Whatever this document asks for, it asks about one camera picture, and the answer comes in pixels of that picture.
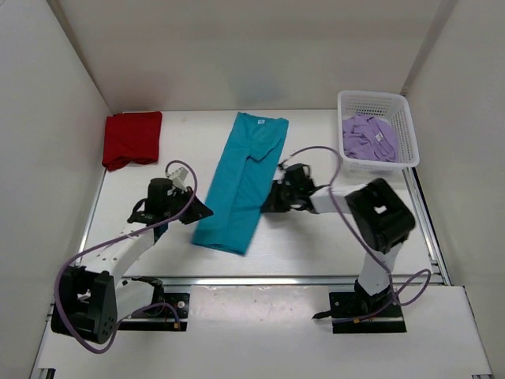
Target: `white wall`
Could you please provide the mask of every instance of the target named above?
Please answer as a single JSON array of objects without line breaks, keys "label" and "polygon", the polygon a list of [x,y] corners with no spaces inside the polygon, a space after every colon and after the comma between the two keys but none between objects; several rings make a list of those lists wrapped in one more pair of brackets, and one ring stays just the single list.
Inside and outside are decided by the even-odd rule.
[{"label": "white wall", "polygon": [[112,111],[333,108],[343,89],[398,93],[440,4],[59,1]]},{"label": "white wall", "polygon": [[27,378],[109,113],[44,0],[0,5],[0,377]]},{"label": "white wall", "polygon": [[461,0],[409,95],[436,233],[497,377],[505,377],[504,14],[503,0]]}]

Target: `crumpled purple shirt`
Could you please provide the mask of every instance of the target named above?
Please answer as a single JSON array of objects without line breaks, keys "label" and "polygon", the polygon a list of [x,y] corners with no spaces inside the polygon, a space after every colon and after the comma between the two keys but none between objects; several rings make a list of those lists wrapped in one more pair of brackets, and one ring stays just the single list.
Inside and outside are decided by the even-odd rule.
[{"label": "crumpled purple shirt", "polygon": [[342,128],[344,153],[349,158],[398,161],[398,136],[387,122],[356,114],[344,120]]}]

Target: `purple cable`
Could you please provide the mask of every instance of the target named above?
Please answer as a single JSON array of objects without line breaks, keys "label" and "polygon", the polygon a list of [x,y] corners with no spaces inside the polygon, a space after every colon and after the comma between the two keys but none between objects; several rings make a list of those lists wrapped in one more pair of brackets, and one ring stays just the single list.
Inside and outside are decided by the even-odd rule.
[{"label": "purple cable", "polygon": [[[335,173],[331,177],[330,182],[328,184],[328,193],[330,195],[331,203],[335,206],[335,209],[337,210],[337,213],[342,218],[344,224],[349,228],[350,232],[353,234],[353,236],[356,238],[356,240],[360,243],[360,245],[363,246],[363,249],[365,249],[366,253],[370,257],[372,257],[372,259],[381,268],[383,268],[383,270],[387,273],[387,277],[389,279],[389,285],[391,286],[391,298],[389,299],[389,301],[386,302],[385,305],[381,306],[375,312],[371,312],[369,314],[366,314],[366,315],[360,316],[360,317],[350,317],[350,318],[343,318],[343,319],[339,319],[339,320],[334,320],[334,322],[340,324],[340,323],[343,323],[343,322],[350,322],[350,321],[355,321],[355,320],[361,321],[361,320],[364,320],[364,319],[367,319],[367,318],[374,317],[377,314],[379,314],[380,312],[382,312],[383,310],[385,310],[393,302],[395,302],[399,306],[408,306],[408,305],[412,304],[413,302],[415,302],[416,300],[418,300],[421,297],[421,295],[426,291],[426,288],[429,285],[430,279],[432,278],[432,273],[427,268],[423,268],[422,270],[420,270],[420,271],[416,272],[415,274],[413,274],[404,284],[402,284],[402,286],[397,291],[395,291],[393,289],[394,288],[393,287],[394,286],[393,285],[393,273],[391,272],[391,270],[383,262],[381,262],[379,260],[379,258],[377,258],[375,256],[375,254],[368,247],[368,245],[366,244],[366,242],[363,241],[363,239],[361,238],[361,236],[353,228],[353,226],[351,225],[351,223],[349,222],[349,220],[344,215],[342,209],[339,206],[339,203],[337,202],[337,200],[335,199],[335,196],[333,195],[333,191],[332,191],[333,190],[333,182],[336,180],[337,176],[339,175],[340,169],[342,167],[339,153],[335,149],[329,148],[328,146],[309,146],[307,148],[302,148],[302,149],[294,152],[287,159],[285,159],[282,163],[286,162],[288,159],[293,158],[294,156],[297,156],[301,152],[306,152],[307,150],[315,150],[315,149],[316,150],[328,150],[329,152],[333,152],[335,154],[335,156],[337,157],[337,169],[335,170]],[[426,274],[426,281],[425,281],[423,287],[421,288],[421,290],[415,296],[413,296],[408,302],[400,302],[399,295],[402,293],[402,291],[405,290],[405,288],[409,284],[411,284],[417,277],[419,277],[419,276],[421,276],[423,274]]]},{"label": "purple cable", "polygon": [[[172,221],[178,220],[179,217],[182,216],[182,214],[186,211],[186,209],[189,208],[189,206],[193,202],[193,200],[194,200],[194,198],[196,196],[196,190],[198,189],[198,180],[196,179],[195,171],[186,162],[183,162],[181,160],[172,160],[172,161],[170,161],[166,165],[166,167],[165,167],[165,172],[168,170],[168,167],[170,167],[172,164],[175,164],[175,163],[181,164],[182,166],[186,167],[189,170],[189,172],[191,172],[191,175],[193,176],[193,181],[195,182],[194,183],[195,190],[191,194],[191,197],[189,198],[188,203],[181,209],[181,211],[178,214],[176,214],[175,216],[170,217],[169,219],[160,221],[158,223],[153,223],[152,225],[149,225],[148,227],[143,227],[143,228],[139,229],[138,231],[133,231],[132,233],[128,233],[127,235],[122,235],[120,237],[113,238],[113,239],[111,239],[109,241],[102,242],[102,243],[100,243],[100,244],[98,244],[96,246],[93,246],[93,247],[90,247],[89,249],[86,249],[86,250],[84,250],[84,251],[82,251],[82,252],[74,255],[70,259],[68,259],[63,264],[63,266],[58,271],[58,274],[56,275],[56,280],[54,281],[54,304],[56,306],[56,309],[58,310],[60,318],[62,319],[62,322],[63,322],[64,326],[66,326],[66,328],[68,329],[68,331],[70,332],[70,334],[73,336],[73,338],[75,338],[78,343],[80,343],[86,350],[90,351],[91,353],[103,354],[103,353],[105,353],[106,351],[108,351],[110,349],[110,347],[112,346],[112,343],[114,342],[114,338],[116,337],[116,331],[118,330],[118,327],[119,327],[119,324],[121,323],[121,321],[119,321],[116,324],[116,328],[114,330],[114,334],[111,336],[109,343],[103,349],[97,349],[96,347],[93,347],[88,342],[86,342],[86,340],[84,338],[82,338],[79,335],[79,333],[77,333],[77,330],[72,326],[72,324],[70,323],[69,318],[66,316],[66,313],[65,313],[65,311],[63,309],[62,300],[61,300],[61,297],[60,297],[60,282],[62,280],[63,272],[75,260],[79,259],[80,257],[83,257],[86,254],[89,254],[89,253],[91,253],[91,252],[93,252],[95,250],[101,249],[101,248],[103,248],[105,246],[111,246],[111,245],[113,245],[115,243],[124,241],[127,238],[141,235],[142,233],[145,233],[146,231],[150,231],[151,229],[154,229],[155,227],[161,227],[162,225],[165,225],[167,223],[171,223]],[[135,312],[149,310],[149,309],[155,308],[157,306],[165,306],[165,307],[169,308],[174,313],[175,322],[179,323],[179,317],[177,315],[177,311],[175,310],[175,308],[172,305],[170,305],[168,303],[165,303],[165,302],[158,302],[156,304],[151,304],[149,306],[145,306],[143,308],[140,308],[140,309],[136,310]]]}]

